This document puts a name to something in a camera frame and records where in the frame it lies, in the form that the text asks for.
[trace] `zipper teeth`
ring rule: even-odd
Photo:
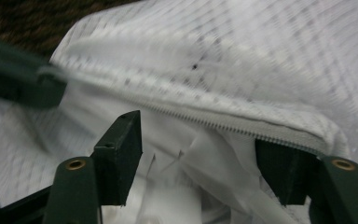
[[[158,113],[169,115],[169,116],[172,116],[172,117],[175,117],[175,118],[178,118],[178,119],[182,119],[182,120],[186,120],[186,121],[190,121],[190,122],[193,122],[193,123],[197,123],[197,124],[206,126],[208,128],[220,129],[220,130],[223,130],[223,131],[229,131],[229,132],[234,132],[234,133],[240,133],[240,134],[251,136],[251,137],[253,137],[253,138],[257,139],[257,140],[262,140],[262,141],[266,141],[266,142],[270,142],[270,143],[279,144],[279,145],[282,145],[282,146],[292,147],[292,148],[295,148],[295,149],[298,149],[298,150],[302,150],[302,151],[308,152],[310,154],[316,155],[318,157],[323,157],[324,156],[324,154],[321,151],[317,150],[317,149],[314,149],[314,148],[311,148],[311,147],[301,146],[299,144],[296,144],[296,143],[293,143],[293,142],[290,142],[290,141],[287,141],[287,140],[283,140],[281,138],[267,136],[267,135],[264,135],[262,133],[252,132],[250,130],[233,128],[233,127],[221,124],[221,123],[209,121],[207,119],[194,118],[194,117],[191,117],[190,115],[186,115],[186,114],[183,114],[183,113],[178,113],[178,112],[172,111],[170,109],[163,108],[162,106],[148,104],[146,102],[143,102],[143,101],[140,101],[140,100],[136,99],[136,97],[133,97],[133,96],[130,96],[130,95],[127,95],[127,94],[119,93],[118,96],[120,98],[126,100],[126,101],[129,101],[131,103],[147,107],[147,108],[149,108],[151,110],[154,110],[154,111],[156,111]]]

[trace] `zipper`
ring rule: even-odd
[[[99,84],[98,86],[106,88],[106,86],[101,84]],[[222,115],[212,111],[208,111],[208,112],[200,111],[197,108],[181,107],[180,110],[182,111],[180,111],[178,110],[177,105],[168,105],[167,103],[164,104],[157,103],[156,100],[153,101],[147,100],[144,97],[140,97],[139,95],[133,93],[126,92],[124,94],[122,92],[115,91],[111,88],[107,88],[107,89],[109,91],[113,91],[115,96],[117,96],[121,100],[127,101],[135,105],[146,107],[155,112],[172,116],[177,119],[189,121],[212,129],[219,129],[223,131],[248,135],[257,140],[262,140],[286,147],[292,147],[316,155],[319,158],[322,158],[326,155],[326,153],[323,152],[327,147],[325,141],[321,137],[316,136],[315,134],[312,133],[290,129],[282,125],[267,123],[263,120],[252,120],[244,117],[236,118],[230,115]],[[237,123],[238,121],[240,121],[240,119],[241,121],[243,121],[243,123],[254,122],[254,123],[258,123],[256,124],[257,126],[258,125],[269,126],[270,129],[272,129],[272,132],[261,133],[255,130],[254,128],[252,128],[254,127],[254,125],[249,125],[251,126],[251,128],[247,127],[246,125],[240,125],[240,127],[237,125],[230,125],[230,123],[231,124]],[[296,138],[299,138],[297,140],[290,139],[290,137],[279,136],[279,135],[284,135],[284,134],[277,133],[280,130],[281,131],[286,130],[289,132],[298,132],[301,134],[296,135]]]

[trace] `dark ground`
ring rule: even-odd
[[[136,0],[0,0],[0,39],[49,58],[76,21],[131,2]]]

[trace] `crumpled white fabric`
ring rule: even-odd
[[[3,205],[51,184],[135,109],[145,154],[105,223],[310,223],[260,177],[254,138],[220,124],[358,161],[358,1],[143,1],[79,21],[51,61],[70,83],[60,107],[2,118]]]

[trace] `white zipper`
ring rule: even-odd
[[[115,89],[107,88],[104,84],[101,83],[93,82],[93,84],[98,87],[108,89],[121,100],[135,105],[144,106],[158,113],[197,123],[208,128],[241,133],[252,136],[258,140],[296,148],[316,155],[320,158],[325,156],[324,151],[327,147],[327,144],[321,137],[312,133],[307,133],[302,130],[294,130],[282,125],[268,123],[264,120],[252,120],[243,117],[236,118],[230,115],[218,114],[212,111],[200,111],[197,108],[183,106],[178,108],[177,105],[159,103],[156,99],[147,100],[137,94],[128,92],[122,93],[120,91],[116,91]],[[263,129],[268,129],[268,132],[260,132],[260,130]],[[297,134],[282,134],[287,133],[288,131]]]

